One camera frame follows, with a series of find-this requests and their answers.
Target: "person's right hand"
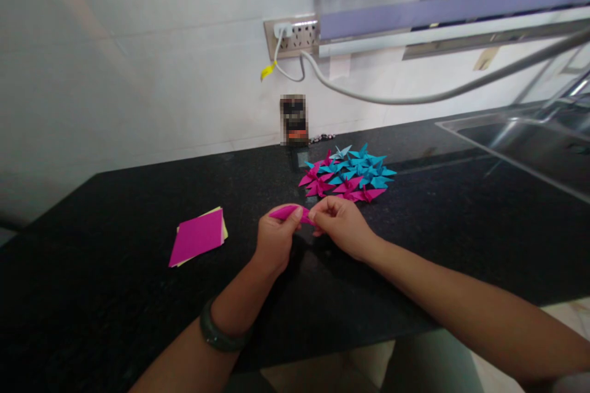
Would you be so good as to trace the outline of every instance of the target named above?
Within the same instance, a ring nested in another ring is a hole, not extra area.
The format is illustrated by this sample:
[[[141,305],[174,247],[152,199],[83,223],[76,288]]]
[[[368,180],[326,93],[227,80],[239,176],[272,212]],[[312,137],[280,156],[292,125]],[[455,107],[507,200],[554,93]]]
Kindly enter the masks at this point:
[[[356,204],[344,198],[327,196],[311,208],[309,219],[317,224],[314,236],[327,233],[338,247],[356,260],[366,260],[379,239]]]

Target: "stack of origami paper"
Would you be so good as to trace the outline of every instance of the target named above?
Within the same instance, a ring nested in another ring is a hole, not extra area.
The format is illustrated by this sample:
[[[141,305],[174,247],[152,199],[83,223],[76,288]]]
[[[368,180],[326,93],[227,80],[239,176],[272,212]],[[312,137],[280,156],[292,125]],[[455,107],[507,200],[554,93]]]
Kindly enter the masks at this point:
[[[386,157],[369,154],[367,144],[358,152],[351,147],[340,150],[336,146],[334,155],[329,150],[325,160],[307,163],[310,169],[299,185],[310,189],[308,197],[323,198],[325,192],[332,190],[341,198],[370,203],[386,191],[387,183],[393,181],[389,177],[396,174],[383,165]]]
[[[176,239],[168,266],[181,266],[195,256],[219,247],[227,236],[223,209],[220,207],[180,223],[176,229]]]

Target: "person's left hand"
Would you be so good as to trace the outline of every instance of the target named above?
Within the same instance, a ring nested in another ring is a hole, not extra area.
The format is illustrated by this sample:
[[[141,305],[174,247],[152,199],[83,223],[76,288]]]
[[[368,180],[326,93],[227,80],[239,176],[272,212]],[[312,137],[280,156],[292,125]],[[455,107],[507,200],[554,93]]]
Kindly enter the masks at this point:
[[[297,206],[289,217],[282,221],[269,214],[285,206]],[[270,210],[258,222],[258,243],[252,260],[263,270],[279,275],[289,264],[293,233],[301,229],[303,209],[297,204],[283,204]]]

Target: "plug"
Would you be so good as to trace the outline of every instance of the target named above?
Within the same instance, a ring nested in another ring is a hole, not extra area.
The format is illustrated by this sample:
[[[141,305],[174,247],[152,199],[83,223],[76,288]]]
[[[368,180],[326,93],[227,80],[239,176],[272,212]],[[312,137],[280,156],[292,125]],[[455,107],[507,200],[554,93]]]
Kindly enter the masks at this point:
[[[289,38],[293,35],[293,26],[288,21],[282,21],[281,23],[275,23],[274,31],[275,37],[279,38],[281,36],[281,31],[283,31],[283,37]]]

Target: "pink origami crane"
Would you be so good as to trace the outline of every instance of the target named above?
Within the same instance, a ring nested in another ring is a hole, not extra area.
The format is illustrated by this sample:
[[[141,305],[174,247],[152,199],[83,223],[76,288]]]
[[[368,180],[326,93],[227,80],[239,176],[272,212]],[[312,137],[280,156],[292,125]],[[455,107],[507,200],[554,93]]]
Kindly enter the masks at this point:
[[[340,186],[336,187],[333,190],[333,192],[334,193],[349,193],[349,192],[352,192],[353,190],[355,190],[358,187],[359,183],[362,180],[363,180],[363,177],[362,176],[356,177],[356,178],[351,178],[351,179],[348,179],[348,178],[344,177],[344,182]]]
[[[360,190],[359,192],[346,192],[346,193],[340,194],[338,196],[341,198],[345,198],[346,200],[350,200],[350,201],[354,201],[354,202],[366,201],[367,203],[370,203],[372,200],[377,198],[379,195],[384,193],[384,191],[386,191],[386,190],[387,189],[367,190],[367,188],[363,186],[362,190]]]
[[[332,164],[332,161],[334,161],[332,158],[330,158],[331,155],[332,155],[332,150],[328,149],[328,154],[326,155],[326,159],[316,161],[313,165],[316,166],[317,168],[320,168],[322,166],[329,166],[330,164]]]
[[[367,203],[370,203],[386,190],[387,189],[367,190],[366,186],[363,186],[363,189],[360,192],[351,192],[351,195],[353,195],[357,201],[366,201]]]
[[[291,215],[293,213],[293,211],[295,209],[297,209],[297,207],[298,206],[285,206],[284,208],[280,208],[279,210],[274,211],[269,216],[284,221],[289,217],[289,215]],[[309,219],[309,209],[303,208],[303,215],[301,217],[301,222],[305,223],[305,224],[315,225]]]
[[[305,174],[305,176],[301,179],[301,181],[299,182],[299,186],[303,186],[305,184],[309,184],[313,181],[317,181],[318,178],[318,172],[320,170],[320,165],[319,163],[315,163],[315,165],[313,166],[312,169],[309,169],[307,171],[307,173]]]
[[[328,184],[326,181],[330,178],[332,178],[332,175],[334,174],[325,174],[323,176],[321,176],[319,179],[317,179],[316,181],[312,181],[311,184],[309,184],[307,186],[307,188],[309,189],[309,192],[307,193],[306,197],[312,197],[315,195],[319,195],[320,198],[323,198],[326,196],[326,194],[324,193],[327,190],[331,190],[334,187],[336,187],[334,184]]]

